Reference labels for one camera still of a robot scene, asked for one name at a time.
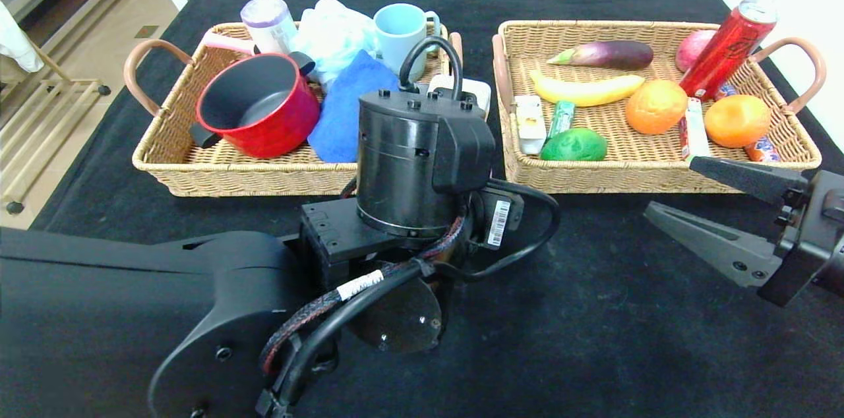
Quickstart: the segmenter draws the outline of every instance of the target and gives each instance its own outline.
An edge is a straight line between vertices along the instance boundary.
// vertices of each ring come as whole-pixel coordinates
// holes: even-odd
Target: table
[[[238,20],[246,1],[190,0],[163,37],[193,51],[206,28]],[[286,1],[300,15],[316,0]],[[399,0],[340,1],[374,13]],[[464,37],[467,76],[490,83],[491,37],[507,19],[719,22],[727,14],[720,0],[402,1],[437,10]],[[793,97],[775,67],[766,70]],[[162,100],[180,72],[156,52],[138,80]],[[844,156],[817,121],[800,118],[822,167],[844,173]],[[302,202],[319,200],[174,198],[131,165],[149,121],[124,90],[33,228],[136,243],[227,229],[283,235],[296,230]],[[495,109],[489,124],[500,136]],[[747,196],[557,198],[560,231],[532,259],[458,289],[439,347],[383,355],[346,334],[340,369],[305,394],[297,416],[844,415],[844,301],[810,288],[775,307],[642,217],[657,200],[771,237],[774,210]]]

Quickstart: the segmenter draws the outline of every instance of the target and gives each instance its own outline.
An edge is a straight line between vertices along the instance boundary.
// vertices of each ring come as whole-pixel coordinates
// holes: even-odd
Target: barcode label
[[[495,213],[492,214],[492,225],[489,227],[489,237],[486,243],[494,246],[501,246],[501,239],[504,238],[504,226],[507,225],[507,214],[510,213],[510,203],[500,200],[495,203]]]
[[[337,287],[337,292],[340,293],[340,300],[346,301],[350,297],[358,294],[364,289],[369,288],[375,283],[380,283],[384,279],[384,274],[380,270],[375,270],[370,274],[365,274],[360,278],[355,278],[348,283],[343,283]]]

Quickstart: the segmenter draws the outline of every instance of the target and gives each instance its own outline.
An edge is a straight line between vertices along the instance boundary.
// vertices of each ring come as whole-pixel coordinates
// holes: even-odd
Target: eggplant
[[[566,49],[548,59],[548,63],[638,70],[647,67],[651,60],[653,49],[648,44],[636,40],[605,40]]]

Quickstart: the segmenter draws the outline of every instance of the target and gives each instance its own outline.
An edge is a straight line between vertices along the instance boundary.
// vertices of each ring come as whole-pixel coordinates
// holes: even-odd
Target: white plastic bag
[[[292,49],[313,59],[317,66],[309,77],[319,81],[327,92],[359,51],[376,57],[377,44],[372,18],[348,9],[340,1],[319,0],[313,9],[302,13]]]
[[[38,72],[44,63],[32,47],[30,40],[20,30],[9,10],[0,3],[0,54],[12,57],[21,69]]]

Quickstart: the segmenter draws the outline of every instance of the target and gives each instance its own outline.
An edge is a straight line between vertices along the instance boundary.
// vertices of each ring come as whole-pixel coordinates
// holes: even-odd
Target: leather basket handle
[[[138,79],[136,79],[135,73],[136,70],[138,70],[138,64],[141,59],[144,58],[144,55],[147,55],[153,47],[163,47],[167,49],[169,53],[178,57],[178,60],[183,61],[186,65],[193,65],[193,59],[190,55],[187,55],[184,51],[182,51],[182,49],[179,49],[177,46],[161,39],[145,40],[144,42],[136,45],[135,48],[129,52],[129,57],[126,57],[126,63],[123,64],[123,82],[141,106],[144,106],[144,108],[146,108],[153,117],[156,117],[159,114],[160,107],[156,102],[153,102],[153,100],[144,93],[141,86],[138,85]]]
[[[507,64],[507,56],[504,54],[504,40],[500,34],[492,36],[492,69],[495,72],[495,84],[498,85],[498,99],[501,100],[501,105],[507,110],[507,113],[512,113],[513,104],[513,84],[510,79],[510,66]]]
[[[448,41],[451,42],[452,47],[454,47],[454,51],[458,54],[458,59],[460,59],[460,66],[465,68],[464,66],[464,38],[461,37],[460,33],[453,32],[448,35]]]
[[[751,55],[750,60],[759,63],[759,61],[765,59],[768,55],[771,55],[773,51],[784,45],[798,46],[806,52],[806,55],[808,55],[808,58],[810,58],[812,64],[814,64],[814,82],[812,82],[805,93],[796,97],[796,99],[794,99],[794,101],[789,103],[786,107],[789,111],[797,113],[798,111],[801,111],[811,97],[815,96],[815,94],[818,93],[818,90],[824,86],[824,82],[826,81],[826,62],[824,61],[824,58],[821,57],[817,47],[815,47],[811,42],[808,42],[808,40],[801,39],[800,37],[786,37],[785,39],[780,39],[765,49],[756,52],[756,54]]]

